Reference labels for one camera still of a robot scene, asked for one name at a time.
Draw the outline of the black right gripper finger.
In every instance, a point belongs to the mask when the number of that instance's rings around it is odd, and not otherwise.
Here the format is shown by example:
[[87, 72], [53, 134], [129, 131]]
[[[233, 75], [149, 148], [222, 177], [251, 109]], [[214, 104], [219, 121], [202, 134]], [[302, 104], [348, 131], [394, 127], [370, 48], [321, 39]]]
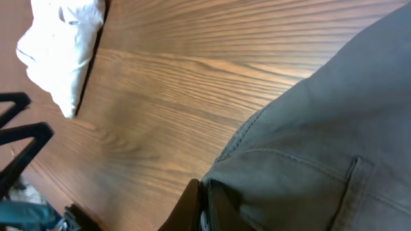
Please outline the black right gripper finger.
[[199, 231], [202, 209], [202, 184], [191, 179], [158, 231]]

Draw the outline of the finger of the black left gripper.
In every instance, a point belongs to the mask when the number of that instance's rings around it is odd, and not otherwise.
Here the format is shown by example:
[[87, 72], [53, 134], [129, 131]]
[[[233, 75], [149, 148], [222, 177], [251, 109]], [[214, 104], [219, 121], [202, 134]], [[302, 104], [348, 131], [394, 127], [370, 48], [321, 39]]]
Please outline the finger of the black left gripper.
[[9, 123], [17, 114], [23, 111], [30, 103], [31, 99], [24, 92], [1, 93], [1, 102], [12, 102], [12, 106], [1, 113], [1, 128]]
[[1, 145], [32, 138], [33, 140], [1, 171], [1, 197], [4, 198], [27, 165], [54, 135], [47, 123], [27, 124], [1, 130]]

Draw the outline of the grey shorts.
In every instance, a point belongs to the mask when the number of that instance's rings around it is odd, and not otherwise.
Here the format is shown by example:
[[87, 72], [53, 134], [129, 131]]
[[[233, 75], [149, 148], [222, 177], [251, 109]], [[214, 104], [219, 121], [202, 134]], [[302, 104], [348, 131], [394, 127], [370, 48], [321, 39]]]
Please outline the grey shorts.
[[410, 5], [251, 116], [202, 181], [256, 230], [409, 230]]

